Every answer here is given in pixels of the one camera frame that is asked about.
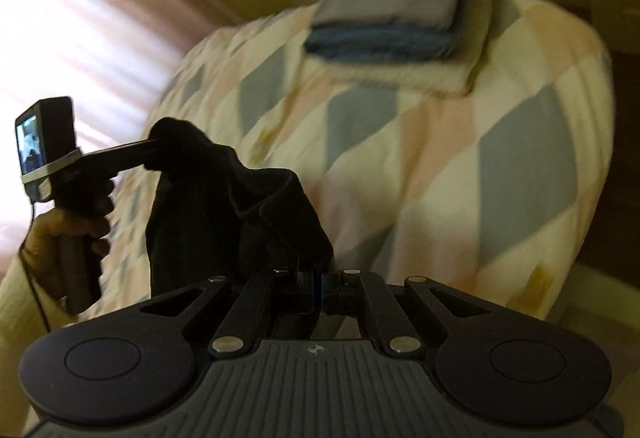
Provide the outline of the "cream sleeve forearm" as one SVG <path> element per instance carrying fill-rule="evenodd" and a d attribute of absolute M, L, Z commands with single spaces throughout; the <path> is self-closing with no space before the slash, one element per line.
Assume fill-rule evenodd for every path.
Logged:
<path fill-rule="evenodd" d="M 18 367 L 31 343 L 75 321 L 66 314 L 58 264 L 51 254 L 21 250 L 1 282 L 1 433 L 19 437 L 29 420 Z"/>

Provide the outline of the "person left hand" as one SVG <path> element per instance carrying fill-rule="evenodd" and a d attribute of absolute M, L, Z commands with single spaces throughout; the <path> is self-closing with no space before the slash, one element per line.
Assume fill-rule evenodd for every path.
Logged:
<path fill-rule="evenodd" d="M 107 220 L 114 210 L 109 196 L 96 202 L 96 217 L 81 217 L 62 207 L 55 207 L 35 218 L 18 254 L 28 271 L 50 297 L 66 296 L 62 273 L 61 241 L 63 236 L 90 236 L 93 254 L 99 258 L 110 252 L 107 235 L 111 226 Z"/>

